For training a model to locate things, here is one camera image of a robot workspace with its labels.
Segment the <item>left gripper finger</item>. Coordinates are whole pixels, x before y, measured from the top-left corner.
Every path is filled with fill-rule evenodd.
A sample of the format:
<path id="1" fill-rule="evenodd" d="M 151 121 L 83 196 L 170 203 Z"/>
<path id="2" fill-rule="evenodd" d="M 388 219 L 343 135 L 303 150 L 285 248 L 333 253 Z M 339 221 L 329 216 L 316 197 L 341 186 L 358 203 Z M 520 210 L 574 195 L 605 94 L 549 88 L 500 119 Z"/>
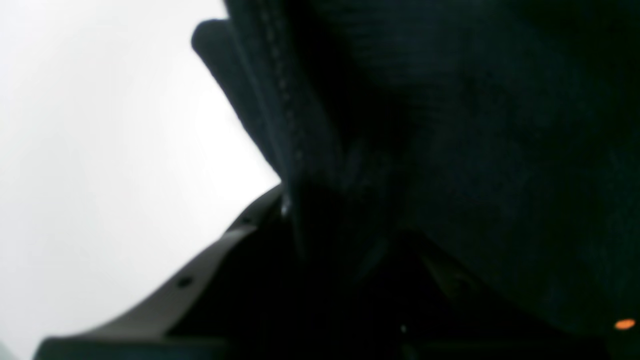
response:
<path id="1" fill-rule="evenodd" d="M 34 358 L 232 360 L 288 275 L 286 207 L 273 187 L 153 294 L 104 325 L 45 339 Z"/>

